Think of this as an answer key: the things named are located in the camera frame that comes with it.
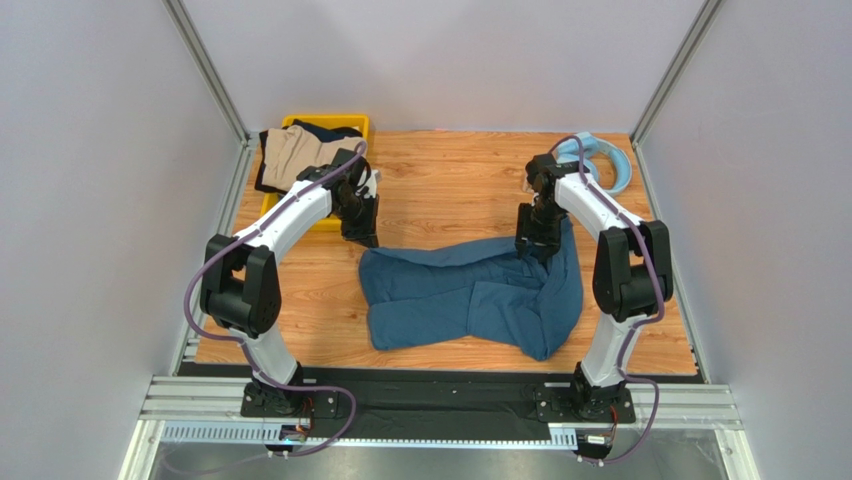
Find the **blue t-shirt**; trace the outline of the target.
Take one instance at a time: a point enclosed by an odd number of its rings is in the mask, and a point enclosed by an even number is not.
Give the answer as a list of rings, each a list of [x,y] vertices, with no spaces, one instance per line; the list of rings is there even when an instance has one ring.
[[[377,350],[472,336],[518,348],[544,361],[569,339],[584,307],[573,224],[560,223],[550,258],[537,246],[523,255],[511,237],[435,250],[373,248],[358,266]]]

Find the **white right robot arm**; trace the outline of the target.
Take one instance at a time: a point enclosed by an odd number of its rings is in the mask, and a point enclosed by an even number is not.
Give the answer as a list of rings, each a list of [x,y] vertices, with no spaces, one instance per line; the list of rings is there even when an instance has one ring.
[[[592,291],[601,315],[563,398],[581,421],[609,420],[627,401],[626,367],[641,329],[660,320],[673,295],[668,227],[625,210],[580,161],[560,164],[550,153],[539,154],[525,172],[534,196],[518,208],[518,254],[534,250],[542,260],[553,257],[567,215],[597,242]]]

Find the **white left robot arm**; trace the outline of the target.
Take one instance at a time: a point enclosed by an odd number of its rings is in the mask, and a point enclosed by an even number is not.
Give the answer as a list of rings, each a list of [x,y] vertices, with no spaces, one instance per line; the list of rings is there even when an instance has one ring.
[[[344,240],[376,248],[377,180],[360,140],[339,149],[333,160],[308,167],[284,199],[232,236],[217,234],[192,284],[199,307],[225,329],[221,340],[236,343],[252,368],[244,389],[246,417],[294,416],[308,405],[311,388],[301,364],[277,327],[282,308],[278,268],[284,256],[317,222],[335,216]]]

